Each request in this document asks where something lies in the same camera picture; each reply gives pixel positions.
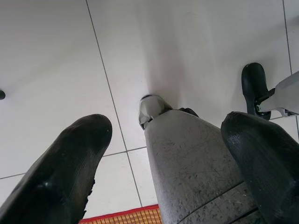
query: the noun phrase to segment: wheel caster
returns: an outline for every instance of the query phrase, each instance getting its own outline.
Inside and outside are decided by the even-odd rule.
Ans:
[[[5,98],[5,92],[0,90],[0,100]]]
[[[257,105],[261,99],[269,97],[273,90],[268,91],[266,75],[259,63],[247,64],[242,71],[242,91],[247,104],[247,113],[270,120],[270,112],[258,112]]]

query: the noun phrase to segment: red woven mat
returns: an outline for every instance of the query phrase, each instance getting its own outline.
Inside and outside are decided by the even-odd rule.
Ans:
[[[162,224],[158,205],[82,219],[80,224]]]

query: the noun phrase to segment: chair wheel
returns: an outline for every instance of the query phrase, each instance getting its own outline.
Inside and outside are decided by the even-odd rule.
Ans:
[[[259,63],[247,64],[242,71],[242,90],[247,104],[247,113],[270,120],[270,112],[256,110],[257,99],[268,94],[266,75]]]

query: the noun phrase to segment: white tile floor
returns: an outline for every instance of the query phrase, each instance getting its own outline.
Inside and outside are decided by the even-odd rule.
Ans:
[[[92,113],[114,134],[85,217],[155,204],[143,95],[220,126],[246,111],[245,64],[264,66],[269,89],[299,70],[298,0],[2,0],[0,21],[0,204],[66,126]],[[299,140],[296,117],[273,118]]]

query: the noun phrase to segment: tile grout line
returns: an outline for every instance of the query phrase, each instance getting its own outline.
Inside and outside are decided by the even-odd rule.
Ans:
[[[0,177],[0,180],[6,179],[6,178],[9,178],[9,177],[20,176],[20,175],[24,175],[24,174],[26,174],[26,173],[22,173],[22,174],[15,174],[15,175],[11,175],[11,176],[5,176],[5,177]]]
[[[125,152],[131,152],[131,151],[135,151],[135,150],[143,149],[143,148],[146,148],[146,146],[140,147],[140,148],[133,148],[133,149],[129,149],[127,151],[122,151],[122,152],[118,152],[118,153],[112,153],[112,154],[104,155],[103,157],[107,157],[107,156],[110,156],[110,155],[117,155],[117,154],[121,154],[121,153],[125,153]]]
[[[285,33],[286,33],[286,42],[288,44],[288,54],[289,54],[289,62],[290,62],[290,71],[291,71],[291,75],[293,74],[292,71],[292,62],[291,62],[291,53],[290,53],[290,44],[289,44],[289,35],[288,35],[288,27],[286,24],[286,15],[285,15],[285,0],[282,0],[282,5],[283,5],[283,9],[284,9],[284,18],[285,18]],[[298,127],[298,118],[296,116],[296,124],[297,124],[297,134],[298,134],[298,140],[299,140],[299,127]]]
[[[136,183],[136,179],[135,179],[135,176],[134,176],[134,173],[133,173],[133,169],[132,169],[131,161],[130,161],[130,158],[129,158],[129,154],[128,154],[128,151],[127,151],[126,142],[125,142],[125,139],[124,139],[124,136],[123,136],[123,133],[122,133],[121,123],[120,123],[120,120],[119,120],[119,117],[118,117],[118,114],[117,114],[117,110],[116,110],[115,102],[114,102],[114,99],[113,99],[113,95],[112,95],[112,91],[111,91],[111,87],[110,87],[110,83],[109,83],[107,71],[106,71],[106,68],[105,68],[105,65],[104,65],[104,60],[103,60],[102,52],[100,50],[100,44],[99,44],[98,36],[97,36],[97,34],[95,32],[95,27],[94,27],[94,24],[93,24],[92,15],[91,15],[91,12],[90,12],[90,9],[89,9],[88,0],[85,0],[85,2],[86,2],[87,10],[88,10],[88,13],[89,13],[90,21],[91,21],[91,24],[92,24],[92,27],[93,27],[93,33],[94,33],[94,36],[95,36],[95,40],[96,40],[97,45],[98,45],[100,59],[102,61],[102,65],[103,65],[104,73],[105,73],[105,76],[106,76],[106,80],[107,80],[107,84],[108,84],[110,96],[111,96],[111,99],[112,99],[114,111],[115,111],[117,122],[118,122],[118,125],[119,125],[119,128],[120,128],[122,141],[123,141],[123,144],[125,146],[126,153],[127,153],[127,156],[128,156],[128,161],[129,161],[129,165],[130,165],[131,172],[132,172],[132,175],[133,175],[133,179],[134,179],[135,187],[136,187],[136,190],[137,190],[137,195],[138,195],[138,198],[139,198],[140,206],[142,207],[142,203],[141,203],[141,199],[140,199],[140,194],[139,194],[137,183]]]
[[[287,42],[287,45],[288,45],[290,71],[291,71],[291,75],[292,75],[292,63],[291,63],[291,54],[290,54],[290,45],[289,45],[289,35],[288,35],[288,28],[287,28],[287,25],[286,25],[286,16],[285,16],[285,0],[282,0],[282,6],[283,6],[283,9],[284,9],[285,34],[286,34],[286,42]]]

